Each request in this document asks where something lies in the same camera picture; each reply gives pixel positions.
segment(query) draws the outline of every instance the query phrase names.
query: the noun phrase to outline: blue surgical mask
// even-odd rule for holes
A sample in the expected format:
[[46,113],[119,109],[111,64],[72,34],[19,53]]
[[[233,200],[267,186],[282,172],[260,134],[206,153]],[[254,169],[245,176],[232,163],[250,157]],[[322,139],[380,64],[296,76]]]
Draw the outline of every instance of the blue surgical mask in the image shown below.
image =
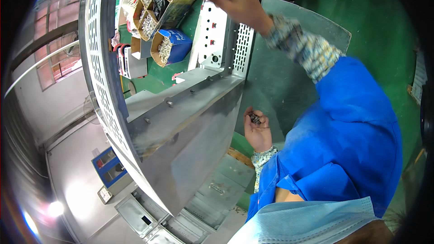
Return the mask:
[[279,202],[261,208],[228,244],[334,243],[378,219],[371,197],[344,202]]

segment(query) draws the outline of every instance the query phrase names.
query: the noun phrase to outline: metal enclosure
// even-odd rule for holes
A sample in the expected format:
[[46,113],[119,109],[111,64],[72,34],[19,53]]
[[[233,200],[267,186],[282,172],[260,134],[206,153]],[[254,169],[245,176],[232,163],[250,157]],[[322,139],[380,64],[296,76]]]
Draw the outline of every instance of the metal enclosure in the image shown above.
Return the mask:
[[[232,73],[244,25],[227,19],[220,68],[196,68],[159,94],[142,91],[124,100],[116,53],[108,47],[114,15],[115,0],[80,0],[80,52],[92,104],[129,175],[176,216],[231,143],[247,72],[246,62],[243,72]],[[247,61],[250,48],[243,51]]]

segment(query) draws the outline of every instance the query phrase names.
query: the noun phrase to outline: person's right hand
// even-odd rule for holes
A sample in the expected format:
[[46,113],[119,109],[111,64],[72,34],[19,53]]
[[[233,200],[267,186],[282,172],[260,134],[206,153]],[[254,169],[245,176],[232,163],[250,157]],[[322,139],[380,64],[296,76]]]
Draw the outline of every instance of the person's right hand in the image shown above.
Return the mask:
[[[255,124],[250,120],[250,112],[259,116],[260,124]],[[244,112],[244,135],[257,153],[264,152],[273,146],[268,117],[260,110],[253,110],[252,106]]]
[[243,23],[266,35],[273,20],[264,12],[259,0],[209,0],[237,23]]

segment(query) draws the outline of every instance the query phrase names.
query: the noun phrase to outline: green floor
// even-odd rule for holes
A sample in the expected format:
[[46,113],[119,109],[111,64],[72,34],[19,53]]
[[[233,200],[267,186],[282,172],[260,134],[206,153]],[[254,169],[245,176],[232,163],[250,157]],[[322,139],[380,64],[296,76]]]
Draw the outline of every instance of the green floor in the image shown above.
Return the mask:
[[[197,0],[181,29],[193,38],[201,0]],[[407,93],[415,72],[416,36],[398,0],[298,0],[297,4],[315,11],[349,30],[352,34],[348,56],[359,58],[389,97],[402,133],[403,168],[420,149],[419,109]],[[187,61],[160,68],[148,60],[149,75],[135,79],[138,90],[159,92],[170,87],[174,73],[187,70]],[[232,147],[250,156],[252,148],[236,134]],[[391,208],[400,208],[404,191],[399,188]],[[248,194],[239,206],[247,208]]]

